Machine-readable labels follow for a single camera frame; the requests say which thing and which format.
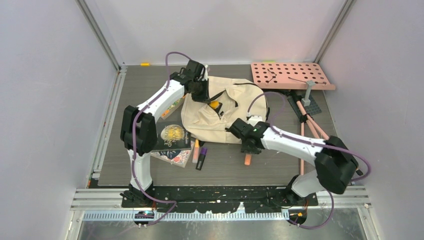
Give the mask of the salmon grey highlighter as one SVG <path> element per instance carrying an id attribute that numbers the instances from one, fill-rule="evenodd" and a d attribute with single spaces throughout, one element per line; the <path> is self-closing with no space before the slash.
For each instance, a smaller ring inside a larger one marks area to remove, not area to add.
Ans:
<path id="1" fill-rule="evenodd" d="M 245 164 L 246 166 L 250 166 L 250 165 L 251 165 L 251 161 L 252 161 L 252 155 L 251 155 L 251 154 L 249 154 L 249 153 L 247 153 L 247 154 L 245 155 L 245 158 L 244 158 L 244 164 Z"/>

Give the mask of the cream canvas backpack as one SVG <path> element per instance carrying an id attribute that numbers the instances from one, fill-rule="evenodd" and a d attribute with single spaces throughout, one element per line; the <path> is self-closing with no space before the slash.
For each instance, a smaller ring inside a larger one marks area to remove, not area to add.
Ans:
<path id="1" fill-rule="evenodd" d="M 235 120 L 247 121 L 248 113 L 259 115 L 263 120 L 268 114 L 265 96 L 252 101 L 263 93 L 255 83 L 242 78 L 209 77 L 209 97 L 221 104 L 217 109 L 209 104 L 195 102 L 190 94 L 185 97 L 181 109 L 183 127 L 191 136 L 203 141 L 222 144 L 240 144 L 241 140 L 226 131 Z"/>

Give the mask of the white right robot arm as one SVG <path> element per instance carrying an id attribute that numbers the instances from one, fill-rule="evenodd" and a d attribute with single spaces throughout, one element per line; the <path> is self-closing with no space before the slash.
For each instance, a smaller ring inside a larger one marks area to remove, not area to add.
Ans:
<path id="1" fill-rule="evenodd" d="M 237 118 L 225 129 L 241 141 L 241 152 L 260 154 L 275 150 L 305 160 L 314 170 L 295 175 L 283 191 L 291 205 L 299 205 L 306 197 L 320 191 L 341 195 L 354 177 L 359 164 L 343 141 L 308 138 L 279 129 L 252 115 L 248 120 Z"/>

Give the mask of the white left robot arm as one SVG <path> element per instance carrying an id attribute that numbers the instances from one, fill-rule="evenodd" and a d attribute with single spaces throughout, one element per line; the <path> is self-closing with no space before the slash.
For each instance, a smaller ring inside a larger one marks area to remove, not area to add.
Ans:
<path id="1" fill-rule="evenodd" d="M 208 66 L 189 60 L 179 71 L 169 75 L 164 85 L 138 106 L 127 106 L 123 113 L 120 139 L 130 157 L 131 180 L 123 197 L 148 207 L 159 200 L 153 197 L 150 152 L 157 144 L 156 123 L 161 115 L 186 94 L 196 101 L 209 103 Z"/>

